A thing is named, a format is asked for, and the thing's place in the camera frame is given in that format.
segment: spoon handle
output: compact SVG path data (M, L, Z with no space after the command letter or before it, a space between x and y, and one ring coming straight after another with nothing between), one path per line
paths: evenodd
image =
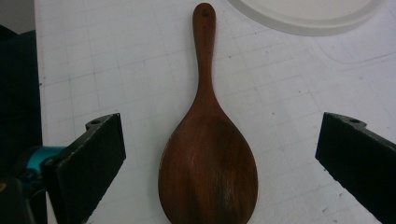
M212 85L212 59L215 45L216 12L208 3L198 5L192 15L192 29L198 61L197 96L215 97Z

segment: cutting mat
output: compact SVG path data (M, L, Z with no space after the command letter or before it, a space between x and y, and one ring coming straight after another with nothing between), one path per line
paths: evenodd
M226 0L217 11L214 88L259 173L249 223L378 223L315 160L322 114L396 142L396 2L343 35L266 28ZM46 145L120 113L127 160L88 223L169 223L157 178L197 86L191 0L35 0ZM55 223L52 214L49 223Z

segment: black clamp jaw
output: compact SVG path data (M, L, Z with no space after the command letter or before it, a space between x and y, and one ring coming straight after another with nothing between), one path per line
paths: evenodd
M84 223L126 158L120 114L94 119L68 147L32 147L0 176L2 223L47 224L46 192L59 224Z
M396 145L366 123L325 113L316 158L382 223L396 223Z

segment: black object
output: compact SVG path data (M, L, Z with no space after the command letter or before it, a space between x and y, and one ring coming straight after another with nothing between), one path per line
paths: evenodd
M366 123L325 113L316 158L382 223L396 223L396 145Z
M27 148L42 146L35 31L0 25L0 175Z
M59 224L85 222L125 160L120 114L86 127L79 139L40 164Z

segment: wood grain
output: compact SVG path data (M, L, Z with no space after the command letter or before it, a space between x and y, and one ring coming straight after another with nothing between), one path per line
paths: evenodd
M173 224L247 223L257 201L257 169L247 141L213 91L214 8L198 5L192 25L198 90L163 152L160 201Z

